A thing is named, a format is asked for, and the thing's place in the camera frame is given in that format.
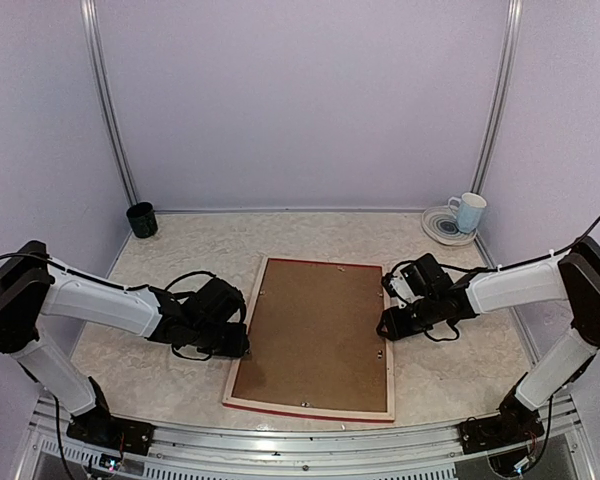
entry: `mug handle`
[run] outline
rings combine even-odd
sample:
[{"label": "mug handle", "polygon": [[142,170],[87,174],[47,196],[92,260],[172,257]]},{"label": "mug handle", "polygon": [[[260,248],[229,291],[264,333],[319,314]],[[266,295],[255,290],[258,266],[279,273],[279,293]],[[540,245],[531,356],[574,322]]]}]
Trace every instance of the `mug handle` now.
[{"label": "mug handle", "polygon": [[454,215],[458,213],[458,208],[460,208],[460,204],[462,203],[462,199],[458,197],[451,197],[447,202],[447,207],[451,210],[451,213]]}]

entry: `stack of plates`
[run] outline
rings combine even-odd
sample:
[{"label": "stack of plates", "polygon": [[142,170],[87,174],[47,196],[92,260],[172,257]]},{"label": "stack of plates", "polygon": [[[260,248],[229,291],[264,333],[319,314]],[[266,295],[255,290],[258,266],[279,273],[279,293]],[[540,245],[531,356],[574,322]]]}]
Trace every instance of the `stack of plates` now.
[{"label": "stack of plates", "polygon": [[467,245],[476,238],[475,230],[471,233],[458,230],[456,217],[449,207],[433,207],[426,210],[422,214],[422,229],[436,242],[451,247]]}]

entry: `white wall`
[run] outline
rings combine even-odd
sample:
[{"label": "white wall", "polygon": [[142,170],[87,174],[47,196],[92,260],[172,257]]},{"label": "white wall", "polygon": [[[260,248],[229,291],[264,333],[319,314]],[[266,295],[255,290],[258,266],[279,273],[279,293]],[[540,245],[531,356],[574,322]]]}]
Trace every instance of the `white wall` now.
[{"label": "white wall", "polygon": [[[128,226],[83,32],[77,1],[0,1],[0,253],[39,239],[52,255],[104,274]],[[69,350],[81,323],[45,325]],[[0,479],[37,396],[0,354]]]},{"label": "white wall", "polygon": [[[482,233],[503,264],[570,243],[600,213],[600,1],[525,0],[485,195]],[[543,353],[572,319],[558,304],[522,313]],[[573,395],[600,462],[600,354]]]},{"label": "white wall", "polygon": [[419,208],[466,190],[506,0],[99,2],[159,209]]}]

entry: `brown backing board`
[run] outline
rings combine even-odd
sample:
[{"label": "brown backing board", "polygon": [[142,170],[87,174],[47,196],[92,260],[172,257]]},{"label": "brown backing board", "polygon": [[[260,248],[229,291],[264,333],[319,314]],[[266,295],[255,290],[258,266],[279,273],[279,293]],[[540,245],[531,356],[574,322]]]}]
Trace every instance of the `brown backing board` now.
[{"label": "brown backing board", "polygon": [[381,277],[379,266],[265,259],[247,314],[252,353],[232,365],[223,403],[391,422],[393,352],[375,333]]}]

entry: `white mug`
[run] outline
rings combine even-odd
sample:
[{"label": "white mug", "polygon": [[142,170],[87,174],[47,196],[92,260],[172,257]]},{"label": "white mug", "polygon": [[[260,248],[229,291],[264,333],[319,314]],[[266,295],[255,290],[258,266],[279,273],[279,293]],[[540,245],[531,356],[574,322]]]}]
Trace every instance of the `white mug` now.
[{"label": "white mug", "polygon": [[447,206],[456,217],[458,230],[471,233],[478,228],[484,209],[487,208],[487,201],[480,195],[467,192],[463,193],[461,198],[451,197]]}]

